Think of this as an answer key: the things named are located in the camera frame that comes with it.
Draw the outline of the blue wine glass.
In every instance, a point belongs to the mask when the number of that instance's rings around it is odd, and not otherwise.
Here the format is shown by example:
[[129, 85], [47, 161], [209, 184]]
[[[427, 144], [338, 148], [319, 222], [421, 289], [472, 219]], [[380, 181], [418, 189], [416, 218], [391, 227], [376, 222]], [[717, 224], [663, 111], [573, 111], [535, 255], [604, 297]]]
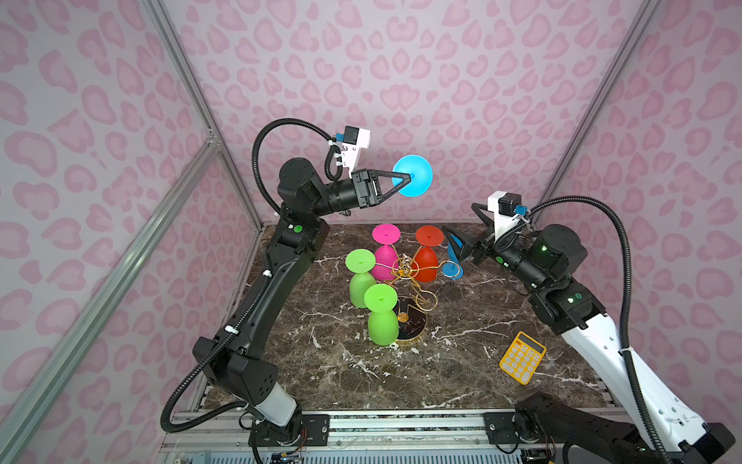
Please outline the blue wine glass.
[[448, 242], [446, 252], [448, 253], [448, 261], [442, 264], [442, 274], [446, 278], [450, 278], [451, 280], [459, 280], [460, 278], [462, 278], [462, 276], [464, 276], [465, 272], [454, 252], [451, 242]]
[[405, 197], [424, 195], [430, 189], [434, 178], [430, 162], [419, 155], [407, 155], [401, 158], [396, 162], [392, 171], [410, 176], [410, 183], [399, 192]]

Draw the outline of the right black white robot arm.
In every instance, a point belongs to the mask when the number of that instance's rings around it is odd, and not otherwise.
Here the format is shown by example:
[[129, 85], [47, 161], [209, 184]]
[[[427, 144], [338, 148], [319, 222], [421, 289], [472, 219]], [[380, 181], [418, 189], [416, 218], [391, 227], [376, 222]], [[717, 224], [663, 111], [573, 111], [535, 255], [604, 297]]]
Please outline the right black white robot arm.
[[485, 229], [472, 236], [446, 226], [442, 231], [448, 243], [458, 260], [479, 264], [491, 259], [520, 280], [537, 318], [587, 361], [631, 420], [607, 420], [540, 392], [516, 404], [517, 416], [538, 433], [564, 440], [567, 448], [579, 447], [612, 463], [714, 463], [722, 458], [735, 443], [732, 433], [687, 406], [630, 344], [631, 253], [618, 215], [590, 197], [562, 199], [602, 211], [618, 232], [623, 291], [620, 318], [614, 320], [574, 276], [587, 258], [578, 234], [556, 223], [526, 233], [533, 212], [515, 200], [508, 195], [492, 215], [484, 205], [473, 204]]

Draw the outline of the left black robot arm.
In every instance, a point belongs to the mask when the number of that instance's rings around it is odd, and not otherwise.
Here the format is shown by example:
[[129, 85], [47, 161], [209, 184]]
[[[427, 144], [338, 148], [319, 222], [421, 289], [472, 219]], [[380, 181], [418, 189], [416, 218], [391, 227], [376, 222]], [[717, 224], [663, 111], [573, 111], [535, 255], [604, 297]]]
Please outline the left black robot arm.
[[277, 367], [263, 359], [272, 325], [326, 241], [326, 215], [377, 206], [420, 178], [397, 166], [389, 172], [363, 169], [325, 184], [307, 159], [282, 166], [279, 222], [266, 249], [264, 271], [225, 326], [193, 348], [199, 371], [237, 399], [185, 423], [185, 428], [243, 408], [291, 436], [297, 434], [300, 406], [278, 383]]

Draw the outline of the red wine glass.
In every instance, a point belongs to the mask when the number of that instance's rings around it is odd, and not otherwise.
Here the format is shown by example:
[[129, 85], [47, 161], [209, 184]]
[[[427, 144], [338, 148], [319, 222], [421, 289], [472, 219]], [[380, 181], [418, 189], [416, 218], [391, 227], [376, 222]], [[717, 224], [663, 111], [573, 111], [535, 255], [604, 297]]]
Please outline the red wine glass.
[[439, 259], [435, 247], [442, 245], [444, 233], [436, 226], [425, 225], [415, 232], [415, 239], [420, 245], [414, 258], [414, 262], [417, 264], [415, 280], [423, 283], [436, 280]]

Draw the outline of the rear lime green wine glass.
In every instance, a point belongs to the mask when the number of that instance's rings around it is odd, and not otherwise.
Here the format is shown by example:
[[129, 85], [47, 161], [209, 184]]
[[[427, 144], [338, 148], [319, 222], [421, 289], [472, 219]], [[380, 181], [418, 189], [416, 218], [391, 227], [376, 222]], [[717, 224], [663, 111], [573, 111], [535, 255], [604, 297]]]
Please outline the rear lime green wine glass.
[[345, 265], [354, 274], [349, 284], [351, 302], [359, 309], [366, 309], [365, 293], [377, 283], [372, 274], [376, 266], [376, 256], [368, 249], [355, 249], [347, 255]]

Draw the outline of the lime green wine glass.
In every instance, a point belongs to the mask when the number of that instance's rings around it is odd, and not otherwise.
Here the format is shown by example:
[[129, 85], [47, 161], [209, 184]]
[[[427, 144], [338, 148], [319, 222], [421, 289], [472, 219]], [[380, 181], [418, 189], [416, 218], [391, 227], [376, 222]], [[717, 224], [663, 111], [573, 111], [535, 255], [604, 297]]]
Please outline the lime green wine glass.
[[355, 249], [347, 255], [345, 265], [354, 274], [349, 284], [351, 302], [359, 309], [366, 309], [365, 293], [377, 283], [372, 274], [376, 266], [376, 256], [368, 249]]
[[387, 284], [374, 284], [365, 292], [364, 303], [370, 310], [367, 323], [369, 338], [380, 346], [396, 342], [399, 334], [394, 312], [398, 304], [396, 290]]

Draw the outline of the magenta wine glass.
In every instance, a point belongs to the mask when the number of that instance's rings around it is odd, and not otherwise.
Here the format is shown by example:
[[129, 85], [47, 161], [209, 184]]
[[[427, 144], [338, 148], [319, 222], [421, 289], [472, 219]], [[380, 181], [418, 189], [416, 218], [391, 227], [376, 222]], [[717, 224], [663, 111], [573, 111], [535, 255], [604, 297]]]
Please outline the magenta wine glass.
[[399, 228], [390, 223], [379, 224], [372, 231], [372, 238], [380, 247], [375, 251], [376, 265], [372, 271], [376, 280], [390, 281], [394, 279], [392, 268], [398, 260], [394, 245], [399, 241]]

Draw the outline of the front lime green wine glass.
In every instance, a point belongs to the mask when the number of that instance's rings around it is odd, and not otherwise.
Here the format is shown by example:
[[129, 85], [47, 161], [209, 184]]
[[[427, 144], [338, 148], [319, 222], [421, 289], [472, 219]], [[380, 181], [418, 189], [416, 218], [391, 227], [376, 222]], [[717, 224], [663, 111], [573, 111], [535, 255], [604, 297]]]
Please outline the front lime green wine glass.
[[394, 312], [398, 304], [396, 290], [387, 284], [374, 284], [365, 292], [364, 303], [370, 310], [367, 323], [369, 338], [380, 346], [396, 342], [399, 334]]

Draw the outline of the yellow calculator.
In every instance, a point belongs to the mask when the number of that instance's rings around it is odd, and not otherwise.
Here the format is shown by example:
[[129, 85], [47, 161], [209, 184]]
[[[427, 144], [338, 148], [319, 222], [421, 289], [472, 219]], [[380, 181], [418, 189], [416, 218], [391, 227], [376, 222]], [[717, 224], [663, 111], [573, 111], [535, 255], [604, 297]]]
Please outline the yellow calculator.
[[528, 334], [516, 334], [500, 360], [500, 369], [519, 384], [531, 382], [547, 353], [547, 347]]

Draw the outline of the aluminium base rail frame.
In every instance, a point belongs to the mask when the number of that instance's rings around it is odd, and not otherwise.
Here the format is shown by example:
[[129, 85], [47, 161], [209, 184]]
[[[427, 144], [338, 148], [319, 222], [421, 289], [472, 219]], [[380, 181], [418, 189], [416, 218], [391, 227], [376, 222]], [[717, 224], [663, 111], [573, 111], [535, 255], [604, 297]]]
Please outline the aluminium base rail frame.
[[549, 433], [521, 440], [512, 409], [312, 411], [308, 436], [282, 447], [251, 446], [252, 417], [230, 412], [187, 432], [165, 436], [158, 463], [599, 463], [601, 457]]

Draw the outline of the aluminium enclosure frame strut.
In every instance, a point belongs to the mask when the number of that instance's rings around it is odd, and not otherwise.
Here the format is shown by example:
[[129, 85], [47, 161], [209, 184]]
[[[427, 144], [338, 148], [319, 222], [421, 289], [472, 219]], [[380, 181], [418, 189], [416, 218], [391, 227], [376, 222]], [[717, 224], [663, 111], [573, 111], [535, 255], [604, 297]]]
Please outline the aluminium enclosure frame strut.
[[154, 463], [257, 234], [201, 1], [1, 5], [1, 459]]

